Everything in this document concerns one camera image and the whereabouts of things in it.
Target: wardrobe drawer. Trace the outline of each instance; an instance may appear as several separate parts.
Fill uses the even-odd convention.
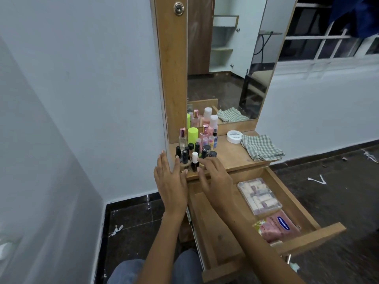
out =
[[[282,204],[282,210],[295,225],[300,226],[301,236],[273,245],[279,255],[301,254],[321,245],[346,229],[341,223],[320,227],[269,167],[239,170],[229,175],[234,184],[234,202],[251,225],[267,215],[255,216],[236,185],[241,181],[262,177]],[[232,281],[243,270],[249,269],[242,248],[211,207],[198,180],[188,182],[188,193],[192,228],[204,268],[203,281],[204,283]]]

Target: lock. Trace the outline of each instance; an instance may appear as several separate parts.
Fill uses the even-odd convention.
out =
[[[176,2],[174,5],[174,12],[177,16],[183,15],[184,12],[184,6],[181,2]]]

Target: person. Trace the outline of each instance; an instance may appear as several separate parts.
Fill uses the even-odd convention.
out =
[[[234,234],[251,268],[263,284],[304,284],[301,278],[253,229],[238,210],[232,197],[232,178],[217,157],[198,159],[210,173],[210,184],[198,168],[199,179],[209,203]],[[146,261],[120,263],[108,284],[198,284],[202,283],[201,263],[195,250],[183,252],[174,262],[174,252],[187,203],[187,171],[180,172],[179,158],[170,171],[166,153],[158,156],[154,179],[164,204],[161,226]]]

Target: checkered cloth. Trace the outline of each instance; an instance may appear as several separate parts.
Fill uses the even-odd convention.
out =
[[[238,109],[232,107],[227,110],[219,110],[217,112],[218,117],[225,123],[235,123],[237,121],[249,120],[248,117],[244,117]]]
[[[265,134],[257,136],[243,134],[242,146],[255,161],[279,161],[285,156],[283,151],[274,146]]]

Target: wooden mirror frame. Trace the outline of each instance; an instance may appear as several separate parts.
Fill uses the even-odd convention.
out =
[[[168,142],[170,144],[177,143],[179,129],[187,126],[187,114],[183,113],[187,112],[187,0],[150,0],[150,2],[153,20],[155,20],[157,26]],[[184,6],[184,12],[181,16],[177,16],[174,12],[174,4],[177,2],[182,3]],[[280,49],[283,47],[296,3],[297,0],[288,20],[287,29],[283,33]],[[275,72],[279,55],[280,52],[278,53],[273,72]],[[240,132],[255,130],[271,85],[272,76],[266,90],[266,96],[262,101],[258,118],[219,124],[218,135],[225,135],[230,130]]]

